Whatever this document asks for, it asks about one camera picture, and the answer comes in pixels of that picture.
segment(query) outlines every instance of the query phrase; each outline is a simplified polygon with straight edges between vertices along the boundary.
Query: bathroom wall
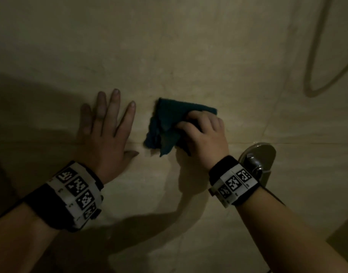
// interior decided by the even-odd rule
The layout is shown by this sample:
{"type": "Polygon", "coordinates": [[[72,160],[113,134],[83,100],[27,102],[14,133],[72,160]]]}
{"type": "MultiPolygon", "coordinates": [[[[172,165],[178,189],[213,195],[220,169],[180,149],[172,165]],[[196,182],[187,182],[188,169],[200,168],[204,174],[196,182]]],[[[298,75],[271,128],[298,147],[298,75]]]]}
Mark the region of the bathroom wall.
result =
{"type": "Polygon", "coordinates": [[[159,97],[218,108],[235,157],[272,143],[268,188],[348,259],[348,0],[0,0],[0,163],[20,196],[114,88],[137,103],[140,155],[36,272],[268,270],[198,162],[142,146],[159,97]]]}

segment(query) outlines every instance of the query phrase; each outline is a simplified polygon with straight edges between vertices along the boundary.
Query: cleaning cloth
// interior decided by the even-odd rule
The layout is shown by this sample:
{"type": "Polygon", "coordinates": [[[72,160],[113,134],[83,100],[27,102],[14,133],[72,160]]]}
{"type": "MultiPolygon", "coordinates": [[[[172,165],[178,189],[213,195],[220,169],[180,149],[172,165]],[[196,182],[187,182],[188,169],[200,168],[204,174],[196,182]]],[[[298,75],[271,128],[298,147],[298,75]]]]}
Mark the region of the cleaning cloth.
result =
{"type": "Polygon", "coordinates": [[[183,138],[185,134],[175,126],[186,120],[186,115],[192,110],[208,111],[217,115],[217,109],[212,107],[159,98],[154,115],[150,119],[149,132],[144,145],[148,148],[159,148],[160,157],[168,154],[175,145],[185,150],[190,156],[189,148],[183,138]]]}

